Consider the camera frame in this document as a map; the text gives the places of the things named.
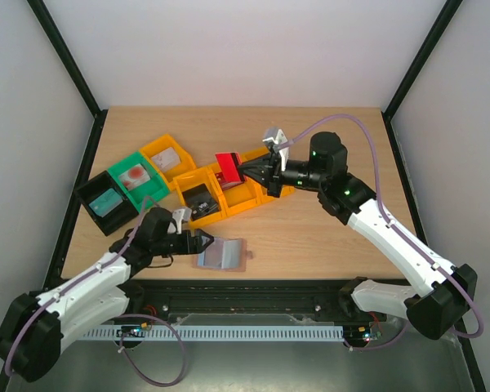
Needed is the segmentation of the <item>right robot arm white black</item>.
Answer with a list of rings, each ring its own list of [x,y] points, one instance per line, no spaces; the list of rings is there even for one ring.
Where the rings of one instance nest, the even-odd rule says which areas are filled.
[[[313,135],[306,161],[290,159],[279,148],[285,140],[282,132],[266,138],[267,154],[240,164],[239,174],[276,198],[286,186],[315,192],[330,216],[365,237],[408,281],[402,286],[356,278],[340,291],[341,313],[351,320],[368,312],[406,319],[424,337],[438,340],[470,309],[475,271],[456,267],[396,220],[376,192],[348,172],[348,151],[337,134]]]

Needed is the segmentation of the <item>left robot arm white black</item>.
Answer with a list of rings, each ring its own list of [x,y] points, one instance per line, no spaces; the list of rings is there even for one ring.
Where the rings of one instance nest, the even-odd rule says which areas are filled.
[[[142,212],[134,228],[82,273],[49,291],[15,298],[0,325],[4,372],[27,382],[40,379],[86,332],[125,315],[131,299],[123,285],[155,257],[173,260],[204,252],[213,236],[183,229],[180,214],[162,207]]]

